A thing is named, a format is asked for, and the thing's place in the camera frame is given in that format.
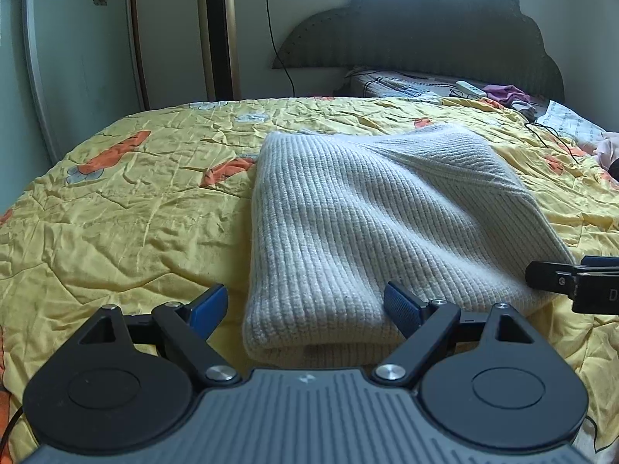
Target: yellow quilt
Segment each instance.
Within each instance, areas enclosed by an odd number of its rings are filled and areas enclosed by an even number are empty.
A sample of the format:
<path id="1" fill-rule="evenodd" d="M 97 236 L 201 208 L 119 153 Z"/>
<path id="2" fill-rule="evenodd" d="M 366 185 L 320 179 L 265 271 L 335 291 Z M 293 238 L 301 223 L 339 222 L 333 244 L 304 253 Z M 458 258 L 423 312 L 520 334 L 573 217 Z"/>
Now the yellow quilt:
<path id="1" fill-rule="evenodd" d="M 271 131 L 394 134 L 456 122 L 485 137 L 572 249 L 619 255 L 619 191 L 589 156 L 514 111 L 444 99 L 307 98 L 198 103 L 127 117 L 70 152 L 0 217 L 0 326 L 13 412 L 28 379 L 95 309 L 147 313 L 223 283 L 230 308 L 211 344 L 241 370 L 255 162 Z M 590 395 L 596 445 L 619 435 L 619 319 L 560 297 L 531 321 Z M 0 416 L 6 417 L 0 409 Z M 19 423 L 11 454 L 35 448 Z"/>

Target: dark upholstered headboard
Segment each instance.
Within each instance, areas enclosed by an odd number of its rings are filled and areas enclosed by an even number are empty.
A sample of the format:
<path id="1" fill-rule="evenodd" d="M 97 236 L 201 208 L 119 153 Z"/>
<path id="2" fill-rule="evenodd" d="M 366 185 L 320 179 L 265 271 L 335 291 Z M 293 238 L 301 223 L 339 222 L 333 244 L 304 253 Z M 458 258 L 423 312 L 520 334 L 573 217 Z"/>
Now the dark upholstered headboard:
<path id="1" fill-rule="evenodd" d="M 305 19 L 279 55 L 287 67 L 434 73 L 564 98 L 559 68 L 519 0 L 351 0 Z"/>

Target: folded sweater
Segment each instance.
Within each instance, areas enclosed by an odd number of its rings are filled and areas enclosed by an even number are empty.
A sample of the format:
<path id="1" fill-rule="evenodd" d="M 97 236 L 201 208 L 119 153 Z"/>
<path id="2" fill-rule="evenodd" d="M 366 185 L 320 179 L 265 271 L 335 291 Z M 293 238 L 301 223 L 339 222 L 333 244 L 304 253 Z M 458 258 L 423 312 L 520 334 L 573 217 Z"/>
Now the folded sweater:
<path id="1" fill-rule="evenodd" d="M 403 339 L 383 312 L 394 280 L 465 310 L 552 297 L 532 260 L 573 263 L 487 142 L 445 124 L 396 136 L 273 133 L 252 202 L 248 354 L 282 367 L 374 364 Z"/>

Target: power cord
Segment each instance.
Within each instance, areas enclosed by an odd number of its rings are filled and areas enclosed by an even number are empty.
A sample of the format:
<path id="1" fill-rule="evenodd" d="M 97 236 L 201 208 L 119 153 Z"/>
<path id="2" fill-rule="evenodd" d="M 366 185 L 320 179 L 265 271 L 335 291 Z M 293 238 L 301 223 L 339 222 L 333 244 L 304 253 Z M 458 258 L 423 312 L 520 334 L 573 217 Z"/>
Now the power cord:
<path id="1" fill-rule="evenodd" d="M 267 1 L 268 31 L 270 32 L 270 35 L 271 35 L 271 44 L 273 45 L 273 50 L 275 51 L 275 57 L 277 58 L 279 63 L 282 65 L 282 68 L 286 72 L 286 76 L 288 77 L 288 80 L 290 80 L 290 85 L 292 85 L 292 97 L 296 97 L 295 83 L 292 82 L 292 77 L 290 76 L 288 70 L 286 69 L 286 65 L 284 64 L 284 61 L 282 61 L 282 58 L 279 57 L 279 53 L 277 52 L 277 47 L 275 46 L 275 39 L 273 38 L 273 27 L 271 26 L 271 22 L 270 22 L 270 9 L 268 8 L 268 0 L 266 1 Z"/>
<path id="2" fill-rule="evenodd" d="M 13 414 L 13 417 L 10 418 L 6 429 L 4 429 L 4 434 L 2 434 L 2 439 L 0 440 L 0 456 L 4 454 L 4 449 L 6 448 L 7 443 L 9 442 L 9 436 L 13 428 L 17 425 L 19 418 L 24 413 L 23 407 L 19 407 L 17 411 Z"/>

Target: silver screw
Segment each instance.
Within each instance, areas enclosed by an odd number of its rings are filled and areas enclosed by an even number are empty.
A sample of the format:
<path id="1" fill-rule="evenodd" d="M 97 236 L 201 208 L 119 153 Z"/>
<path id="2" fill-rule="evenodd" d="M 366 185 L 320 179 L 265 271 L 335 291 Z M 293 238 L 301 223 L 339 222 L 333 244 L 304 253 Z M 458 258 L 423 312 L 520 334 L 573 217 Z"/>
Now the silver screw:
<path id="1" fill-rule="evenodd" d="M 400 380 L 406 375 L 406 370 L 398 364 L 382 364 L 374 372 L 383 380 Z"/>
<path id="2" fill-rule="evenodd" d="M 236 370 L 231 366 L 218 364 L 206 370 L 206 377 L 214 382 L 227 382 L 236 377 Z"/>

